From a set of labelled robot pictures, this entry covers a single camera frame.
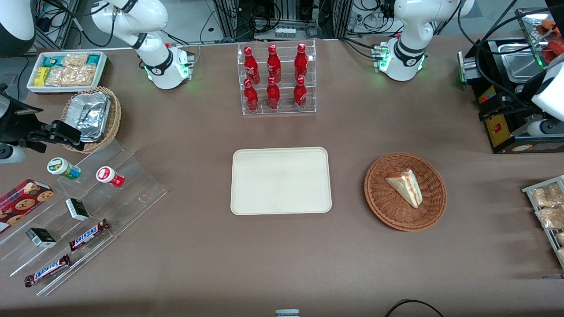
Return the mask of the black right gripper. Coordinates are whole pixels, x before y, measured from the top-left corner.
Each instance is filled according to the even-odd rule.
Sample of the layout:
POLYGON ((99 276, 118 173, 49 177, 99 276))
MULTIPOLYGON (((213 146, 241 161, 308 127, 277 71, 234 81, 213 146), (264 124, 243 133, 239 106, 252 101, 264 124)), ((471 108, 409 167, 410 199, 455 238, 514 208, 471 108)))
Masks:
MULTIPOLYGON (((30 139, 35 132, 44 132, 44 123, 38 120, 36 114, 44 111, 42 108, 30 106, 9 96, 5 90, 7 85, 0 85, 1 118, 0 140, 2 144, 29 148, 38 153, 46 152, 46 144, 30 139)), ((71 125, 54 120, 51 123, 51 139, 83 151, 85 143, 81 140, 82 133, 71 125)))

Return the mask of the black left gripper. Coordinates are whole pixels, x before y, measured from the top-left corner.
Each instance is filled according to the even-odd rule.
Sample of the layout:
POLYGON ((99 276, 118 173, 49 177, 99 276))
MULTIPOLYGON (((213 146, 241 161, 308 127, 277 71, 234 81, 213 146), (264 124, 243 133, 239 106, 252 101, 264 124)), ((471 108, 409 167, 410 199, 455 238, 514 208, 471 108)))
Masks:
POLYGON ((524 121, 526 117, 536 114, 536 105, 530 98, 519 100, 505 94, 486 94, 478 99, 478 118, 481 122, 493 116, 506 115, 508 122, 524 121))

